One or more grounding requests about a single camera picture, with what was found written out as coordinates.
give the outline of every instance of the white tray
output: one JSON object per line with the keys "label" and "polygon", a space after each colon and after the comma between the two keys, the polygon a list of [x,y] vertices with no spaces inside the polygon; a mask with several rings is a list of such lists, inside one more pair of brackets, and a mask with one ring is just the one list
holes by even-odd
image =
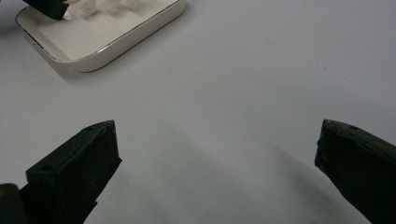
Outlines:
{"label": "white tray", "polygon": [[26,7],[16,23],[28,41],[54,62],[91,72],[178,17],[185,6],[186,0],[121,0],[117,11],[99,9],[89,17],[69,21],[54,21]]}

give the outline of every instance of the white surface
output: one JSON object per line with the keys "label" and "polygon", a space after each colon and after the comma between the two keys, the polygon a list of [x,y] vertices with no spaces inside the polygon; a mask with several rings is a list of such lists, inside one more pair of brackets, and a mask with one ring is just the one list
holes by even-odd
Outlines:
{"label": "white surface", "polygon": [[47,60],[78,72],[91,72],[110,63],[123,52],[178,17],[185,0],[134,0],[118,8],[103,4],[91,16],[79,4],[70,6],[67,20],[55,21],[32,7],[16,17],[16,23]]}
{"label": "white surface", "polygon": [[23,7],[0,3],[0,182],[114,119],[123,163],[87,223],[368,223],[313,160],[323,119],[396,144],[395,1],[190,0],[90,74],[39,57]]}

